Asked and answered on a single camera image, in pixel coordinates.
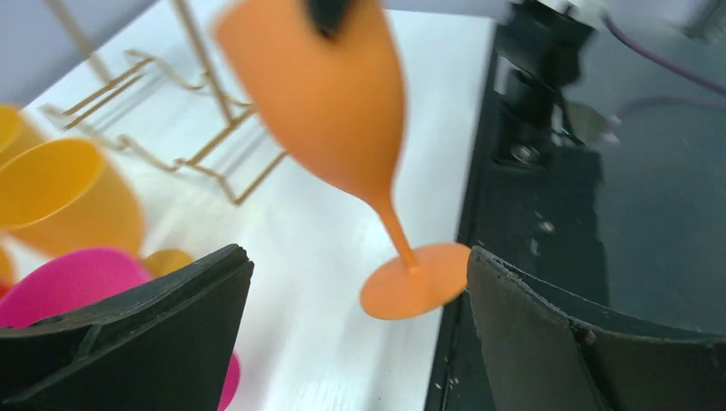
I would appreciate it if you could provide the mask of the red plastic wine glass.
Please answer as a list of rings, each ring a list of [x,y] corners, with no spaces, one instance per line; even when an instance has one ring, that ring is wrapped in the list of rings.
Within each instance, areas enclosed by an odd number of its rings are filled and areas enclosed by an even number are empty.
[[[1,248],[0,251],[0,296],[4,297],[15,285],[15,268],[6,253]]]

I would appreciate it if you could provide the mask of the yellow wine glass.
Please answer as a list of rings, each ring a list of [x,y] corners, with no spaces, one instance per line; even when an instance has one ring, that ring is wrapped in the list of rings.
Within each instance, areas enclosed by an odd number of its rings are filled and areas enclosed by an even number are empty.
[[[49,257],[112,247],[154,277],[193,262],[179,248],[142,254],[140,202],[101,149],[82,138],[45,142],[2,166],[1,231]]]
[[[1,105],[1,165],[48,140],[33,121],[12,105]]]

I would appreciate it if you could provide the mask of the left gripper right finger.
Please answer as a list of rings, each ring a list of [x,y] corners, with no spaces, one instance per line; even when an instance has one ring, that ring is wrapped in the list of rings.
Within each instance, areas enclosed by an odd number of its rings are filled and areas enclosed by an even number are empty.
[[[724,409],[724,336],[619,313],[482,247],[467,279],[497,409]]]

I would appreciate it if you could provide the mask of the orange plastic wine glass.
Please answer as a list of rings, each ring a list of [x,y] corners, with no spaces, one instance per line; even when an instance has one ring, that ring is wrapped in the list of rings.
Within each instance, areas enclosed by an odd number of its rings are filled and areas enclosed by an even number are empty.
[[[409,319],[454,300],[467,286],[468,247],[412,248],[393,205],[406,98],[382,6],[354,1],[335,39],[315,30],[305,1],[239,1],[214,29],[263,123],[305,170],[365,202],[397,256],[360,290],[377,319]]]

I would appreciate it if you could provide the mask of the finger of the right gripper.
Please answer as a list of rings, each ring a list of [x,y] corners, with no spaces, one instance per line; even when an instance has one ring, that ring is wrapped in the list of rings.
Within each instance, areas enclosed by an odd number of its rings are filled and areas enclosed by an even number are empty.
[[[315,30],[324,39],[338,36],[354,0],[306,0],[306,11]]]

